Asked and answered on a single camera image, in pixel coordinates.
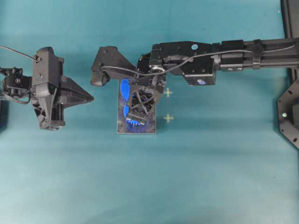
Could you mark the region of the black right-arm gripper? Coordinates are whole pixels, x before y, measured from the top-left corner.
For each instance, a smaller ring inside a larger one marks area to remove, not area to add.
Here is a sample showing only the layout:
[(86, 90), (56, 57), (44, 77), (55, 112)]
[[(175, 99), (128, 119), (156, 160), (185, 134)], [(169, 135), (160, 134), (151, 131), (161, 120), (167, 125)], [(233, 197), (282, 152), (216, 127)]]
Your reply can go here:
[(135, 66), (132, 79), (132, 94), (128, 106), (141, 106), (147, 114), (147, 120), (155, 110), (156, 104), (166, 85), (165, 69), (161, 65), (150, 65), (151, 53), (142, 54)]

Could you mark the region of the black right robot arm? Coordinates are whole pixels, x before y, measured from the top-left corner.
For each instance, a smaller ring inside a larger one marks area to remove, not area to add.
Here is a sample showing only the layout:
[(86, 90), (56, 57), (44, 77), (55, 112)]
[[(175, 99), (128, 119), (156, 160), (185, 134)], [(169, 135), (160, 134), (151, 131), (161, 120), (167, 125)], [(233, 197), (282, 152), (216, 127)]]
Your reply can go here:
[(144, 125), (164, 92), (168, 72), (182, 76), (190, 86), (205, 86), (215, 84), (218, 70), (298, 66), (297, 38), (154, 44), (137, 64), (123, 116), (132, 125)]

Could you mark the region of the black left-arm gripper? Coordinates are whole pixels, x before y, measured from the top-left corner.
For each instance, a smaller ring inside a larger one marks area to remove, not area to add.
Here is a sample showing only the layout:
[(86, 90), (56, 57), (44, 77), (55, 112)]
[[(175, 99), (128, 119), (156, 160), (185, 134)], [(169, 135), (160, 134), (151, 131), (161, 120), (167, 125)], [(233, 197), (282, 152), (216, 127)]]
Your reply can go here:
[(39, 127), (43, 130), (56, 131), (65, 126), (64, 109), (92, 102), (94, 97), (81, 88), (71, 78), (61, 76), (60, 90), (70, 91), (79, 95), (62, 95), (55, 104), (57, 88), (44, 97), (32, 96), (31, 103), (36, 113)]

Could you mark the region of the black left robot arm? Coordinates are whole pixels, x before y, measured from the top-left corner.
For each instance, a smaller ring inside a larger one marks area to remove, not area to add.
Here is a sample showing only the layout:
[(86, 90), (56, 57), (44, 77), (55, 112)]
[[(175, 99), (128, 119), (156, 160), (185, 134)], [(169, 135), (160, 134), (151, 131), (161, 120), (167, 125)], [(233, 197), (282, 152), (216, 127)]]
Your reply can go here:
[(32, 103), (39, 126), (43, 130), (56, 131), (65, 126), (64, 109), (92, 102), (94, 97), (71, 78), (63, 75), (63, 69), (24, 76), (22, 68), (1, 68), (5, 75), (2, 92), (7, 100), (19, 104)]

